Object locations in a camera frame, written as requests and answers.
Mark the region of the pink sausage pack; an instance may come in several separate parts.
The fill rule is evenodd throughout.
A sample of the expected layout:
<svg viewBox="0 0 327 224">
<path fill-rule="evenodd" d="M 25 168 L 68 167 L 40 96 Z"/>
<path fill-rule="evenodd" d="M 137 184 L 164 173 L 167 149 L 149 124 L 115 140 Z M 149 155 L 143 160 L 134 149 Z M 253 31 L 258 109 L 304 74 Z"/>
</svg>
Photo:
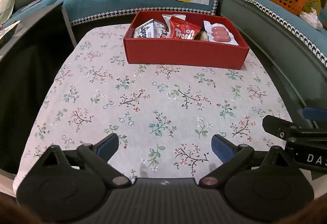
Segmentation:
<svg viewBox="0 0 327 224">
<path fill-rule="evenodd" d="M 204 28 L 211 43 L 229 44 L 238 46 L 233 34 L 228 28 L 220 23 L 211 24 L 209 21 L 204 21 Z"/>
</svg>

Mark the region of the round white rice cake pack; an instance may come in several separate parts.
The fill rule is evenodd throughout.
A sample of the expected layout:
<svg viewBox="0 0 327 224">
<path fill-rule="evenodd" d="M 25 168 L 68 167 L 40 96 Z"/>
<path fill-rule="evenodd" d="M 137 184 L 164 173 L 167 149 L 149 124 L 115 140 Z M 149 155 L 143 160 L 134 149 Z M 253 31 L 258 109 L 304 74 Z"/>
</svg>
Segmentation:
<svg viewBox="0 0 327 224">
<path fill-rule="evenodd" d="M 197 35 L 197 40 L 200 41 L 209 41 L 207 32 L 205 30 L 201 30 Z"/>
</svg>

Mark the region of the white Kaprons wafer pack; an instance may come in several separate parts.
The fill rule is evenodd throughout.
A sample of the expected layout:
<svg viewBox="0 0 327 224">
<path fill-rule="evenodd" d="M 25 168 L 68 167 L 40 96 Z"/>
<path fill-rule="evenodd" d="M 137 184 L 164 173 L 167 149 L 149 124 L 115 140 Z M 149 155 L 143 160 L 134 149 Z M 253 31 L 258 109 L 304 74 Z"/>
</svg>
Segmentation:
<svg viewBox="0 0 327 224">
<path fill-rule="evenodd" d="M 157 31 L 155 27 L 155 23 L 153 19 L 148 20 L 147 22 L 143 23 L 139 27 L 137 27 L 134 31 L 134 38 L 156 38 Z"/>
</svg>

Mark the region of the white cartoon snack packet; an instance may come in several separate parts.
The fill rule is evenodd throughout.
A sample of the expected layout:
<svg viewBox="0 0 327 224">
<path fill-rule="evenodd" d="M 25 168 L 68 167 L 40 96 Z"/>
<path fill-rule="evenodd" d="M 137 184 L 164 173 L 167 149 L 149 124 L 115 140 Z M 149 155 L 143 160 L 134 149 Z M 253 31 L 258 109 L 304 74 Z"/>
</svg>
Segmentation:
<svg viewBox="0 0 327 224">
<path fill-rule="evenodd" d="M 169 29 L 166 25 L 156 20 L 153 23 L 156 30 L 157 38 L 169 38 Z"/>
</svg>

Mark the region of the red Trolli candy bag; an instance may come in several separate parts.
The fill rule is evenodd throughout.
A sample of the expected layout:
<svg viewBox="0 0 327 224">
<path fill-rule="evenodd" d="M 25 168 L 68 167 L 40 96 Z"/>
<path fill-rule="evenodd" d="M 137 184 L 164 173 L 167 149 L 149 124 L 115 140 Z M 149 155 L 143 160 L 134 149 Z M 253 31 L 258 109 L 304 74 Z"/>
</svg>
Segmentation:
<svg viewBox="0 0 327 224">
<path fill-rule="evenodd" d="M 193 40 L 201 31 L 201 27 L 173 16 L 170 18 L 170 30 L 171 39 Z"/>
</svg>

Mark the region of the green sofa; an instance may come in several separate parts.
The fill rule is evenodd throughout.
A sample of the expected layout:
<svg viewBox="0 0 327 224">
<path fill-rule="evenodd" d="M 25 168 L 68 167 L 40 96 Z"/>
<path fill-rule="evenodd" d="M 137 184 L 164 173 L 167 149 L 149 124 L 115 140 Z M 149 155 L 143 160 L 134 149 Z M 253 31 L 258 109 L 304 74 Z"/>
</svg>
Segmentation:
<svg viewBox="0 0 327 224">
<path fill-rule="evenodd" d="M 326 31 L 316 30 L 270 0 L 218 0 L 215 14 L 229 18 L 283 75 L 296 108 L 326 109 Z M 77 36 L 132 15 L 72 25 Z"/>
</svg>

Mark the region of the floral tablecloth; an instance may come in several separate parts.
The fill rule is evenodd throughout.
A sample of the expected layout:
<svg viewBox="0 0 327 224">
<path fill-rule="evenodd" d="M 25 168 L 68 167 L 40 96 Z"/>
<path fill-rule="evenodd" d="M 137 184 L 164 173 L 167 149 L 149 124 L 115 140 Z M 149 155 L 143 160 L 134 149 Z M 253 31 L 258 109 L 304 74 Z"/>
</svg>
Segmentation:
<svg viewBox="0 0 327 224">
<path fill-rule="evenodd" d="M 131 180 L 200 179 L 221 164 L 211 150 L 215 134 L 256 150 L 283 144 L 262 120 L 290 115 L 253 52 L 240 70 L 132 65 L 124 52 L 127 29 L 92 29 L 66 59 L 34 122 L 14 188 L 50 145 L 73 150 L 111 133 L 119 149 L 109 163 Z"/>
</svg>

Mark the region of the crumpled white tissue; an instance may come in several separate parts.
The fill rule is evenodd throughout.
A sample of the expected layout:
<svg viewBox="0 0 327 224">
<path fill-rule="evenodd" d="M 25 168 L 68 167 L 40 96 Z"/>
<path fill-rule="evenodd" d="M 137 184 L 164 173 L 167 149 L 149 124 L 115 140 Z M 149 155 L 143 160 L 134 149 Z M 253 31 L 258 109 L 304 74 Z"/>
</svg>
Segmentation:
<svg viewBox="0 0 327 224">
<path fill-rule="evenodd" d="M 307 22 L 310 26 L 312 26 L 316 30 L 321 30 L 323 25 L 318 18 L 317 11 L 314 8 L 311 8 L 311 12 L 307 13 L 302 11 L 300 13 L 300 18 Z"/>
</svg>

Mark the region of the red cardboard box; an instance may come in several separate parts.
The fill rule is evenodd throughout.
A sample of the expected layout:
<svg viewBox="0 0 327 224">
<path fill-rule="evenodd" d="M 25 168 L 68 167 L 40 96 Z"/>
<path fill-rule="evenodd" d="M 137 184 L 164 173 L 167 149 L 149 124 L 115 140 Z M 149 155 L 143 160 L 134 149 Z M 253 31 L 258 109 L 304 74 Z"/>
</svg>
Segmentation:
<svg viewBox="0 0 327 224">
<path fill-rule="evenodd" d="M 134 38 L 134 31 L 143 23 L 154 19 L 163 22 L 163 14 L 173 11 L 139 11 L 124 37 L 127 62 L 130 64 L 188 65 L 241 69 L 249 46 L 233 23 L 221 16 L 184 12 L 186 20 L 202 26 L 204 21 L 226 26 L 234 36 L 237 46 L 200 40 Z"/>
</svg>

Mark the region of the white papers on side table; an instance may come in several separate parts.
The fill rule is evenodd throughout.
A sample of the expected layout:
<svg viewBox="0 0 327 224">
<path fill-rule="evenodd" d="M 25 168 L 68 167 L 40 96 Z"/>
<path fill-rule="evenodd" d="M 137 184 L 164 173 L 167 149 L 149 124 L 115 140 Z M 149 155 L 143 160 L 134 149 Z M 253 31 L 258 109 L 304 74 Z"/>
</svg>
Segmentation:
<svg viewBox="0 0 327 224">
<path fill-rule="evenodd" d="M 13 37 L 19 23 L 20 23 L 20 20 L 14 22 L 10 26 L 8 26 L 8 27 L 4 28 L 3 30 L 1 30 L 0 48 L 2 48 Z"/>
</svg>

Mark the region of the white cloth on sofa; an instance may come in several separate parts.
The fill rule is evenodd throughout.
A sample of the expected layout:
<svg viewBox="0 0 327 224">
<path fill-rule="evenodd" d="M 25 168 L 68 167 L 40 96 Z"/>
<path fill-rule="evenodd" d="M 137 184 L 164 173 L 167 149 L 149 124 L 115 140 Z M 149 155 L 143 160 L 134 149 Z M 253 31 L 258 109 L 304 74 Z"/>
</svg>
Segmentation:
<svg viewBox="0 0 327 224">
<path fill-rule="evenodd" d="M 12 15 L 15 0 L 0 0 L 0 22 L 5 23 Z"/>
</svg>

